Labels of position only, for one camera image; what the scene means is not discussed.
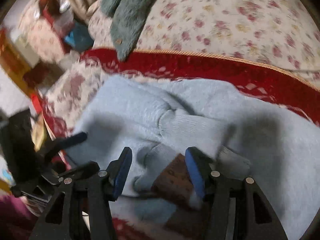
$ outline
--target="red object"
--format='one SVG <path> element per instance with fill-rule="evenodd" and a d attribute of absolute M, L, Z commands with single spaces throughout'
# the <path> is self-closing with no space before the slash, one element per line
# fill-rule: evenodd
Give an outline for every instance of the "red object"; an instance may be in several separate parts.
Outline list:
<path fill-rule="evenodd" d="M 42 14 L 46 9 L 54 17 L 60 15 L 60 4 L 57 0 L 39 0 L 39 8 Z"/>
<path fill-rule="evenodd" d="M 132 226 L 129 226 L 124 220 L 113 218 L 112 223 L 119 240 L 151 240 L 151 238 L 146 236 L 144 233 L 135 230 Z"/>
<path fill-rule="evenodd" d="M 40 102 L 38 96 L 36 94 L 31 94 L 30 98 L 32 101 L 32 105 L 33 105 L 34 109 L 36 110 L 36 113 L 37 114 L 41 113 L 41 111 L 42 111 L 41 102 Z"/>
<path fill-rule="evenodd" d="M 306 115 L 317 125 L 320 123 L 320 89 L 312 88 L 289 72 L 271 67 L 241 62 L 241 59 L 221 59 L 171 53 L 132 52 L 126 62 L 117 60 L 113 49 L 91 49 L 82 53 L 80 60 L 99 61 L 107 73 L 142 74 L 154 78 L 206 78 L 234 84 L 245 95 L 257 97 L 273 104 L 286 105 L 302 117 Z M 49 110 L 46 98 L 42 109 L 44 118 L 55 136 L 64 137 L 67 126 L 62 118 Z"/>
<path fill-rule="evenodd" d="M 40 61 L 34 68 L 23 75 L 23 80 L 27 83 L 28 87 L 34 89 L 44 81 L 49 72 L 49 67 Z"/>

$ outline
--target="blue object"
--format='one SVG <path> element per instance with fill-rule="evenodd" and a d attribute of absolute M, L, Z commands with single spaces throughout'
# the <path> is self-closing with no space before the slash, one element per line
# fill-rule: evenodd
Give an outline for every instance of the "blue object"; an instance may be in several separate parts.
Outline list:
<path fill-rule="evenodd" d="M 112 161 L 107 168 L 109 182 L 113 185 L 112 196 L 115 200 L 122 194 L 131 163 L 132 150 L 129 147 L 125 147 L 119 159 Z"/>
<path fill-rule="evenodd" d="M 75 21 L 75 27 L 64 38 L 64 41 L 69 44 L 74 50 L 83 52 L 93 46 L 94 40 L 91 38 L 88 28 Z"/>
<path fill-rule="evenodd" d="M 185 154 L 185 162 L 186 162 L 186 166 L 189 172 L 189 176 L 191 178 L 193 187 L 195 188 L 195 191 L 197 193 L 197 195 L 200 198 L 204 198 L 205 192 L 204 192 L 204 180 L 201 176 L 201 173 L 199 171 L 199 168 L 195 162 L 195 160 L 192 157 L 192 153 L 191 153 L 192 147 L 189 147 L 186 150 L 186 154 Z"/>

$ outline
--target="floral fabric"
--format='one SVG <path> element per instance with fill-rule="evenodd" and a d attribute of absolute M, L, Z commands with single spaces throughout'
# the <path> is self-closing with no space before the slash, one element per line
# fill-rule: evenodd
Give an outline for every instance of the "floral fabric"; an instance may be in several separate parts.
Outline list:
<path fill-rule="evenodd" d="M 37 8 L 38 0 L 31 0 L 21 15 L 18 28 L 43 61 L 59 62 L 64 56 L 63 47 L 47 20 L 35 19 Z"/>
<path fill-rule="evenodd" d="M 111 22 L 92 16 L 94 48 L 113 47 Z M 320 80 L 320 32 L 299 0 L 157 0 L 137 48 L 233 56 Z"/>
<path fill-rule="evenodd" d="M 74 63 L 46 94 L 45 115 L 59 118 L 54 125 L 53 134 L 67 136 L 72 132 L 76 121 L 89 101 L 102 85 L 105 72 L 92 61 Z"/>

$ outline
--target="red rug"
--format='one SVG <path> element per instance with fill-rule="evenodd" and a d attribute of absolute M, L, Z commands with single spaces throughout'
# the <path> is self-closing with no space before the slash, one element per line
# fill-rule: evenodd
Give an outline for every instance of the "red rug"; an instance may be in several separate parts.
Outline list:
<path fill-rule="evenodd" d="M 206 78 L 228 81 L 246 95 L 287 107 L 319 125 L 320 89 L 276 67 L 218 57 L 181 51 L 133 52 L 126 62 L 119 62 L 112 49 L 93 49 L 81 55 L 83 60 L 99 60 L 107 73 L 142 74 L 172 80 Z"/>

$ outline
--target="metal screw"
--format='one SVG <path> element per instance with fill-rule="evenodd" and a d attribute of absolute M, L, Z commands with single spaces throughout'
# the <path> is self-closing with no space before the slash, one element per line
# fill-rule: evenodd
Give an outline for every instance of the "metal screw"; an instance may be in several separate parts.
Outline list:
<path fill-rule="evenodd" d="M 99 177 L 104 177 L 104 176 L 106 176 L 107 175 L 107 171 L 105 171 L 105 170 L 102 170 L 102 171 L 99 171 L 98 172 L 98 176 Z"/>
<path fill-rule="evenodd" d="M 245 181 L 246 181 L 247 183 L 249 183 L 249 184 L 253 184 L 253 183 L 254 183 L 254 179 L 253 179 L 253 178 L 250 178 L 250 177 L 247 177 L 247 178 L 245 179 Z"/>
<path fill-rule="evenodd" d="M 220 172 L 218 172 L 218 171 L 212 171 L 212 172 L 211 172 L 211 176 L 217 178 L 217 177 L 220 176 Z"/>
<path fill-rule="evenodd" d="M 70 184 L 72 182 L 72 179 L 71 178 L 66 178 L 64 180 L 64 184 Z"/>

